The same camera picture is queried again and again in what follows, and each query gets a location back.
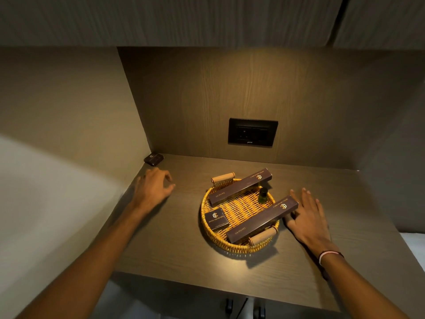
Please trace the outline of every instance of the wooden countertop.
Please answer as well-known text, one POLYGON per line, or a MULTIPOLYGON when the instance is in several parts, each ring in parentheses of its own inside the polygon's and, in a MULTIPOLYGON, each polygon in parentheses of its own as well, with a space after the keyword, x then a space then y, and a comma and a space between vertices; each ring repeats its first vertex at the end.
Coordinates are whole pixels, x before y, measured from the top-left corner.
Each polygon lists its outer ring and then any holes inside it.
POLYGON ((176 188, 135 233, 117 271, 339 311, 327 282, 283 224, 278 236, 252 255, 227 255, 202 235, 199 207, 210 178, 231 171, 243 178, 267 167, 276 200, 291 188, 311 190, 348 262, 411 318, 422 317, 425 273, 394 225, 377 210, 357 171, 164 156, 159 167, 171 172, 176 188))

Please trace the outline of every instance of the wicker basket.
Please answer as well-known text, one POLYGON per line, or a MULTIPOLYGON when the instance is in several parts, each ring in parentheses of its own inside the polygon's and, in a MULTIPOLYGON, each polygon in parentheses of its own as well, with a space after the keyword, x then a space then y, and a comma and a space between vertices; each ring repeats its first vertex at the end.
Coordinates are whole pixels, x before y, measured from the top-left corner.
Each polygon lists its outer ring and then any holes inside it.
MULTIPOLYGON (((240 179, 229 179, 222 182, 218 182, 213 187, 211 187, 202 199, 201 204, 201 219, 202 225, 204 226, 205 232, 210 237, 210 239, 222 249, 231 252, 231 253, 253 253, 257 252, 263 247, 265 247, 272 238, 268 238, 265 241, 262 241, 254 246, 250 246, 248 242, 245 242, 241 245, 231 244, 227 241, 226 232, 231 228, 239 225, 243 221, 247 220, 251 216, 257 214, 261 210, 271 206, 275 203, 274 198, 270 193, 267 194, 267 202, 265 204, 258 203, 258 194, 260 192, 261 186, 254 186, 249 191, 241 193, 240 195, 225 200, 223 203, 220 203, 216 206, 211 206, 208 195, 214 193, 221 188, 227 187, 232 183, 239 181, 240 179), (227 220, 229 221, 229 226, 225 229, 218 230, 213 232, 208 226, 207 221, 205 220, 205 213, 213 211, 221 207, 226 215, 227 220)), ((279 227, 279 220, 272 225, 276 230, 279 227)))

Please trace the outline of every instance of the bracelet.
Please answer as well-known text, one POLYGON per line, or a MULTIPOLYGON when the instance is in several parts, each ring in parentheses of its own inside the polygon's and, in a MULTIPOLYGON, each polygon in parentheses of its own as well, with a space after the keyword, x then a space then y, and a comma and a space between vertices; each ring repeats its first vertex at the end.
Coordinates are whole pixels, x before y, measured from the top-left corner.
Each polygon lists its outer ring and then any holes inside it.
POLYGON ((323 251, 322 253, 320 253, 320 255, 319 255, 319 264, 322 266, 322 257, 324 256, 324 255, 326 255, 326 254, 339 254, 339 255, 341 255, 342 257, 344 257, 343 256, 343 254, 341 253, 341 252, 337 252, 337 251, 323 251))

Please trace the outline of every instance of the small bottle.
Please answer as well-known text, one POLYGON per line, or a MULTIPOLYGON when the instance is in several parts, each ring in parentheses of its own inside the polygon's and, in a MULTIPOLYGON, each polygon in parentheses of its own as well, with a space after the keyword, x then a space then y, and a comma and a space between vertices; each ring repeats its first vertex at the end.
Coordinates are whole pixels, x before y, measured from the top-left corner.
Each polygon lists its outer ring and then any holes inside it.
POLYGON ((268 192, 268 189, 265 188, 265 187, 262 187, 260 189, 260 194, 258 195, 258 202, 260 204, 265 204, 266 203, 266 201, 267 201, 267 192, 268 192))

